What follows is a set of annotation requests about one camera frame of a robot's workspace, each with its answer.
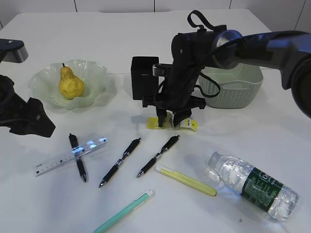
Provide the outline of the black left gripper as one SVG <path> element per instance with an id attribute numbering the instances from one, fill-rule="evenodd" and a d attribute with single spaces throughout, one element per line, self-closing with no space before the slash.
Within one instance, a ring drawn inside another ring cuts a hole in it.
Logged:
<path id="1" fill-rule="evenodd" d="M 50 138 L 56 128 L 49 119 L 40 100 L 25 101 L 14 90 L 14 82 L 0 76 L 0 125 L 17 135 L 34 134 Z"/>

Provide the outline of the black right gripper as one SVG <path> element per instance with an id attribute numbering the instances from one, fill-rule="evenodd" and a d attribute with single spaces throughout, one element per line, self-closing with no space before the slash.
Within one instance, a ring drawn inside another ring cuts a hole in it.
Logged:
<path id="1" fill-rule="evenodd" d="M 191 117 L 191 109 L 204 109 L 204 98 L 192 96 L 207 55 L 206 33 L 178 33 L 172 40 L 173 63 L 165 69 L 165 80 L 152 96 L 143 97 L 142 106 L 156 107 L 158 127 L 162 128 L 167 110 L 174 112 L 173 126 Z"/>

